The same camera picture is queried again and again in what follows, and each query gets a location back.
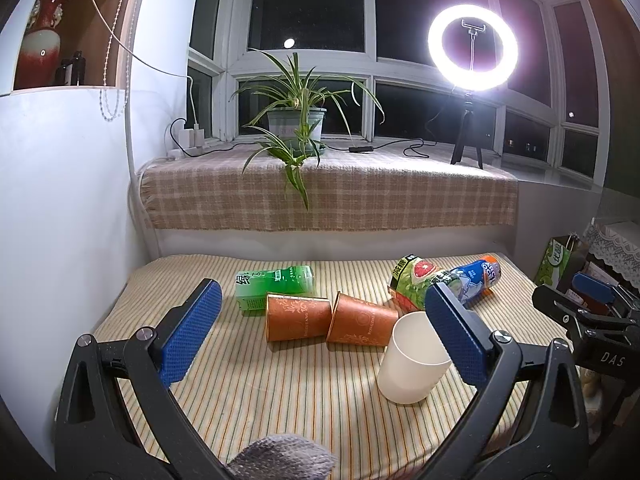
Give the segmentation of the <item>white plastic cup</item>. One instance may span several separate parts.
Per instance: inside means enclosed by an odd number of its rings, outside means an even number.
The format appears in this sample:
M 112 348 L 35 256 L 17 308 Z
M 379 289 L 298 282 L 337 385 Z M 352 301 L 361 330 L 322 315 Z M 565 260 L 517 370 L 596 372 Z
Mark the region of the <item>white plastic cup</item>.
M 424 400 L 444 376 L 451 360 L 424 311 L 398 318 L 385 350 L 376 384 L 390 402 Z

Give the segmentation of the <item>right brown paper cup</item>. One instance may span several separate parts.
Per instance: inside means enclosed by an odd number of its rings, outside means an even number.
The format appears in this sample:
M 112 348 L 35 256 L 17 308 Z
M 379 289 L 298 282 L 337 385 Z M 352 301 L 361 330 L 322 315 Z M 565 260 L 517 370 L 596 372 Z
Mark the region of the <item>right brown paper cup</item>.
M 394 309 L 339 292 L 326 341 L 330 344 L 386 347 L 398 318 L 399 314 Z

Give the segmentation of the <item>white lace cloth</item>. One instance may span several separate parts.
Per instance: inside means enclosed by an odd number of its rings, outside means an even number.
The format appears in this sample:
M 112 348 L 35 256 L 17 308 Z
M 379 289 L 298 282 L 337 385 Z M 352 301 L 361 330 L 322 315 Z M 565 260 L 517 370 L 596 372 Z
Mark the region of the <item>white lace cloth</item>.
M 591 221 L 584 237 L 589 252 L 627 282 L 639 287 L 639 225 L 632 221 L 602 224 Z

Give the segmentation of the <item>green carton box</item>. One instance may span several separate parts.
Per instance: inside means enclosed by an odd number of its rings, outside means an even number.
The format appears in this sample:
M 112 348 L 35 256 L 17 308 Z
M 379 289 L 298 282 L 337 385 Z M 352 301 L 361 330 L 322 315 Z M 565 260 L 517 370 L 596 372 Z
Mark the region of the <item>green carton box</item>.
M 539 263 L 534 283 L 557 288 L 570 262 L 570 256 L 578 244 L 579 236 L 576 233 L 550 238 Z

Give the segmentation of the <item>striped beige table cloth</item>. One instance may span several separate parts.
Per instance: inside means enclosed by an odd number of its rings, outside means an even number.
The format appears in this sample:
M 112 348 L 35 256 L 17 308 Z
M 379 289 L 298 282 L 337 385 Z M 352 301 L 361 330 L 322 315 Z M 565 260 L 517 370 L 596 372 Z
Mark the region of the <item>striped beige table cloth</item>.
M 546 346 L 564 330 L 532 303 L 534 283 L 506 256 L 501 278 L 472 309 L 490 328 Z M 261 315 L 243 315 L 234 296 L 239 271 L 308 263 L 314 294 L 332 304 L 338 292 L 396 309 L 388 292 L 397 260 L 267 262 L 221 256 L 171 256 L 137 270 L 98 341 L 128 339 L 157 326 L 203 278 L 216 280 L 224 304 L 182 382 L 171 392 L 223 463 L 270 434 L 299 434 L 335 457 L 331 479 L 409 479 L 425 464 L 469 405 L 475 389 L 453 365 L 420 403 L 397 405 L 378 391 L 384 349 L 326 344 L 326 338 L 268 344 Z

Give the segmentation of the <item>blue orange-capped bottle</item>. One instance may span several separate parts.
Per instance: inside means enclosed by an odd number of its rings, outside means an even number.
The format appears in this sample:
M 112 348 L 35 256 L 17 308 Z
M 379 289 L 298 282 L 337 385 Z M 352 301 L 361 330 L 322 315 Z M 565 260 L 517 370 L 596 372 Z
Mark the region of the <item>blue orange-capped bottle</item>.
M 451 274 L 456 278 L 456 284 L 449 288 L 462 304 L 467 304 L 498 283 L 501 266 L 496 257 L 487 255 L 465 266 L 457 266 Z

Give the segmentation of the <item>grey knitted glove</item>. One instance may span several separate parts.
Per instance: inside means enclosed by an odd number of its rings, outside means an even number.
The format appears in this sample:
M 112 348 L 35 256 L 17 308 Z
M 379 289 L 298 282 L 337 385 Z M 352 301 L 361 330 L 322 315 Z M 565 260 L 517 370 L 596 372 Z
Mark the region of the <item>grey knitted glove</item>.
M 297 434 L 272 434 L 244 448 L 228 463 L 235 479 L 327 479 L 336 457 Z

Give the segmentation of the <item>green plastic bottle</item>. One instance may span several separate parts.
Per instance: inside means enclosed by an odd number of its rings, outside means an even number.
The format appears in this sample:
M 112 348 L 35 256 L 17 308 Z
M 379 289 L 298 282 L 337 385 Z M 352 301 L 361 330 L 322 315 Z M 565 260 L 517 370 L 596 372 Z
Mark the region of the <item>green plastic bottle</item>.
M 311 267 L 288 266 L 284 269 L 240 271 L 235 275 L 235 299 L 242 312 L 262 312 L 267 296 L 309 295 L 314 291 Z

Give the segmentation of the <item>green watermelon snack bag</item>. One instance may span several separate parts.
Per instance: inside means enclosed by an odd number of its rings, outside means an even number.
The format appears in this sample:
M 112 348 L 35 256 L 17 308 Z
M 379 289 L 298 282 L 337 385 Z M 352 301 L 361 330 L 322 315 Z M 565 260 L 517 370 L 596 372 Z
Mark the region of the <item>green watermelon snack bag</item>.
M 426 291 L 434 283 L 447 285 L 455 294 L 461 290 L 460 278 L 451 270 L 439 269 L 416 255 L 406 255 L 394 266 L 388 290 L 396 306 L 409 313 L 424 309 Z

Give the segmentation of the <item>black light tripod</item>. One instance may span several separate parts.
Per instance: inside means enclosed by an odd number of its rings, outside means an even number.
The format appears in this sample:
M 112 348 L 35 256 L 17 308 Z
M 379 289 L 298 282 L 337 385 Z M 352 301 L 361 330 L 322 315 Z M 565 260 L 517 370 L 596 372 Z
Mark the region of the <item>black light tripod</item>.
M 462 161 L 463 151 L 467 145 L 474 146 L 477 166 L 478 168 L 483 169 L 482 147 L 480 146 L 480 140 L 478 140 L 474 128 L 474 94 L 471 91 L 465 92 L 463 114 L 461 116 L 457 140 L 454 144 L 454 151 L 452 152 L 450 159 L 451 165 L 455 165 Z

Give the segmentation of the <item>checkered beige sill cloth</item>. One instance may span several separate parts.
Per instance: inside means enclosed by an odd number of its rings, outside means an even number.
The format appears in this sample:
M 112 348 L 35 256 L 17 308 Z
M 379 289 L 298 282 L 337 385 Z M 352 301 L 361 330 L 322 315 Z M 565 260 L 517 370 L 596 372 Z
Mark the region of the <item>checkered beige sill cloth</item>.
M 421 156 L 395 144 L 368 154 L 326 151 L 304 162 L 300 195 L 283 162 L 253 145 L 158 162 L 143 171 L 141 203 L 158 230 L 364 232 L 512 226 L 518 181 L 472 159 Z

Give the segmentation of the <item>white power chargers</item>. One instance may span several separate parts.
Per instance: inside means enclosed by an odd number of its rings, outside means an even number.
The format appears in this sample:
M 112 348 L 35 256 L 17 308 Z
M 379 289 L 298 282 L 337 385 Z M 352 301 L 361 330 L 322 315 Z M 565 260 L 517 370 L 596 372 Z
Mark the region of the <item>white power chargers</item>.
M 178 132 L 174 131 L 174 127 L 179 122 L 186 122 L 184 118 L 177 118 L 171 122 L 168 127 L 168 134 L 174 148 L 169 154 L 174 159 L 178 158 L 197 158 L 204 155 L 204 130 L 198 122 L 194 122 L 191 128 L 182 128 Z

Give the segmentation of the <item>grey-green plant pot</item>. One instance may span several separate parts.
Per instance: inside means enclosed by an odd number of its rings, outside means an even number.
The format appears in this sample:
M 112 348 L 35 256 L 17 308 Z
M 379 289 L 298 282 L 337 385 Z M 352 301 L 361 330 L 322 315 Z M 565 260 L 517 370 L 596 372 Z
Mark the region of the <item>grey-green plant pot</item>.
M 322 154 L 326 148 L 321 142 L 323 119 L 326 116 L 326 109 L 322 107 L 311 107 L 308 112 L 306 124 L 310 127 L 310 140 L 302 150 L 297 136 L 300 129 L 300 110 L 296 108 L 275 108 L 267 113 L 269 131 L 278 136 L 293 151 L 295 156 L 303 153 L 314 155 L 314 148 Z

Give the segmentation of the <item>green spider plant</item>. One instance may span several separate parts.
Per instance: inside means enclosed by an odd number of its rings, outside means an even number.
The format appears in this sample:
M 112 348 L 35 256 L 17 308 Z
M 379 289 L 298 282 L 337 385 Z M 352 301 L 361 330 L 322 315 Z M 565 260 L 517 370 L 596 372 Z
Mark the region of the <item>green spider plant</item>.
M 277 55 L 258 49 L 258 54 L 269 60 L 276 68 L 274 74 L 250 78 L 236 89 L 239 94 L 250 92 L 268 100 L 257 114 L 245 124 L 260 134 L 259 148 L 248 155 L 243 167 L 250 166 L 254 159 L 267 154 L 282 162 L 288 184 L 299 194 L 305 206 L 309 197 L 304 182 L 304 163 L 313 159 L 320 162 L 323 152 L 321 142 L 322 122 L 326 117 L 324 104 L 331 102 L 340 114 L 343 125 L 349 128 L 344 112 L 346 96 L 359 106 L 356 92 L 369 99 L 382 112 L 383 107 L 375 93 L 359 79 L 344 74 L 334 74 L 333 79 L 346 82 L 343 89 L 332 90 L 321 83 L 322 77 L 311 67 L 306 72 L 300 69 L 296 52 L 278 58 Z

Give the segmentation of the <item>red white vase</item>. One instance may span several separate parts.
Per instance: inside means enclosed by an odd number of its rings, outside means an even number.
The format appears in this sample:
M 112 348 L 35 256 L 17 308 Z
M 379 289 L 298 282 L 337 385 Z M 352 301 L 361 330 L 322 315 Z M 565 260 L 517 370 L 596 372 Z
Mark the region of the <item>red white vase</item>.
M 45 87 L 54 78 L 60 57 L 61 38 L 55 30 L 70 0 L 36 0 L 29 15 L 18 55 L 14 88 Z

